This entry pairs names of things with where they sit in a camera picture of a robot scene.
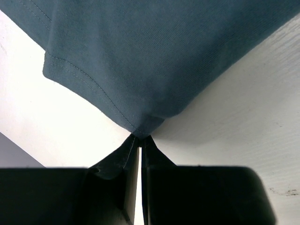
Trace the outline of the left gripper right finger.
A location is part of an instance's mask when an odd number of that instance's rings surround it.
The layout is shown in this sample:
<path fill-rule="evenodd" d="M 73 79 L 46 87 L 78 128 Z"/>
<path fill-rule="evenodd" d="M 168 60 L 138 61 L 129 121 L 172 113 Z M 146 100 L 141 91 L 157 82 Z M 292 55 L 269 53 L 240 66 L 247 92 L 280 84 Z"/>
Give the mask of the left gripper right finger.
<path fill-rule="evenodd" d="M 182 168 L 158 149 L 151 136 L 142 140 L 142 210 L 146 225 L 183 224 Z"/>

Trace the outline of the blue t shirt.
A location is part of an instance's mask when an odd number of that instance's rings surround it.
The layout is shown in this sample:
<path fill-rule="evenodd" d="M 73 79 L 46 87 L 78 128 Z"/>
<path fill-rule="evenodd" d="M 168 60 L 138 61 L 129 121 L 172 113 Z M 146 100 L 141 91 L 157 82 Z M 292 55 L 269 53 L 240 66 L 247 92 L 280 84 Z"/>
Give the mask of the blue t shirt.
<path fill-rule="evenodd" d="M 297 0 L 3 0 L 43 74 L 144 138 L 300 11 Z"/>

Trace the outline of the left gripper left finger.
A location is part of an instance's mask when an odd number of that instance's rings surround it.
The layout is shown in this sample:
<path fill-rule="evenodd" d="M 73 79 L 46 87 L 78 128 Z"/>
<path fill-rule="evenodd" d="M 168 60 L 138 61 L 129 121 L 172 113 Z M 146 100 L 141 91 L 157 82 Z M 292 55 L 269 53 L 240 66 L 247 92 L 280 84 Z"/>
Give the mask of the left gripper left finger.
<path fill-rule="evenodd" d="M 139 164 L 139 140 L 123 144 L 88 169 L 79 208 L 81 225 L 132 225 Z"/>

